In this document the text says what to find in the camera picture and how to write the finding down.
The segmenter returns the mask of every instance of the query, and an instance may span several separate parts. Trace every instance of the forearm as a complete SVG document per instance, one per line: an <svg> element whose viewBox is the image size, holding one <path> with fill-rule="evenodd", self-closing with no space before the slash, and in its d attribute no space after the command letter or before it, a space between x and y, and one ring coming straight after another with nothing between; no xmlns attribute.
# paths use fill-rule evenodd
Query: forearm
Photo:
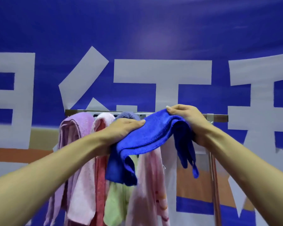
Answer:
<svg viewBox="0 0 283 226"><path fill-rule="evenodd" d="M283 172L216 127L206 133L206 142L266 222L283 225Z"/></svg>
<svg viewBox="0 0 283 226"><path fill-rule="evenodd" d="M23 226L103 144L94 133L0 177L0 226Z"/></svg>

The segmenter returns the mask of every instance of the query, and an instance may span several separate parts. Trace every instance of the vertical metal pole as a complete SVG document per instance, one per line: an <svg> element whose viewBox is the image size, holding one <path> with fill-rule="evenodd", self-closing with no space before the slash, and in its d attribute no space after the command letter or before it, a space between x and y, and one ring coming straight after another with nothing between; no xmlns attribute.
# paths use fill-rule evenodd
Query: vertical metal pole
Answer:
<svg viewBox="0 0 283 226"><path fill-rule="evenodd" d="M212 125L214 124L214 114L207 114L206 119ZM217 171L216 171L216 159L211 154L211 152L208 152L208 156L209 156L209 165L210 165L212 199L213 199L213 205L214 205L215 226L222 226L221 225Z"/></svg>

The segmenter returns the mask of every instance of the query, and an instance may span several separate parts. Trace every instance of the person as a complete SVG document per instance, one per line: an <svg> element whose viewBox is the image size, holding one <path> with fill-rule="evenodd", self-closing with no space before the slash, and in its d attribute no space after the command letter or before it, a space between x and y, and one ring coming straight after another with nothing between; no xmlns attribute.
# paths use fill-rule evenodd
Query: person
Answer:
<svg viewBox="0 0 283 226"><path fill-rule="evenodd" d="M175 105L167 111L189 123L196 134L195 142L215 156L269 225L283 225L283 172L211 125L196 107ZM95 156L109 154L110 145L144 123L118 119L99 132L0 177L0 226L23 226L75 171Z"/></svg>

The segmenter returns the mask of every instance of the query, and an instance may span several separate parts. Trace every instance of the light green towel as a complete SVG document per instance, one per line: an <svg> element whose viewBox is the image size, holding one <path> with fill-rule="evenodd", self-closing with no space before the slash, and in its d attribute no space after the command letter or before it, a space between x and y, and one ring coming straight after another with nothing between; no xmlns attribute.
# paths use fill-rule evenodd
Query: light green towel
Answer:
<svg viewBox="0 0 283 226"><path fill-rule="evenodd" d="M138 158L130 156L136 169ZM129 198L134 186L110 182L108 196L105 204L104 223L107 226L118 226L126 220Z"/></svg>

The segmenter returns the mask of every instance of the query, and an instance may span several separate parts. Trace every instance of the towel rack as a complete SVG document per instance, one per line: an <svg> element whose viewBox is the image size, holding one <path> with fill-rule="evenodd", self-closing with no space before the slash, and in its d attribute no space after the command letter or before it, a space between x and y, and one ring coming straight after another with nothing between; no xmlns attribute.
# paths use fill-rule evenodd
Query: towel rack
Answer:
<svg viewBox="0 0 283 226"><path fill-rule="evenodd" d="M98 116L103 112L109 112L117 117L122 111L103 111L103 110L86 110L86 109L66 109L65 116L69 117L76 113L80 112L91 112L94 117ZM134 112L135 114L139 115L141 119L147 117L153 112ZM214 124L214 122L221 122L227 123L228 122L228 115L226 114L203 114L204 117L207 119L208 122ZM213 198L213 205L214 205L214 217L215 217L215 226L221 226L221 213L220 213L220 201L219 201L219 191L218 191L218 182L217 182L217 171L216 171L216 159L210 153L207 152L209 157L209 167L210 167L210 175L211 175L211 189L212 189L212 198Z"/></svg>
<svg viewBox="0 0 283 226"><path fill-rule="evenodd" d="M117 117L119 114L122 113L122 111L103 111L103 110L86 110L86 109L66 109L65 110L65 116L69 117L71 115L74 115L76 113L80 113L80 112L92 112L94 114L94 116L97 116L101 113L104 112L109 112L112 115L114 115L115 117ZM139 117L141 119L147 117L150 114L153 114L153 112L134 112L135 114L139 115ZM213 116L213 121L214 122L222 122L222 123L226 123L228 122L228 115L225 114L209 114L210 116Z"/></svg>

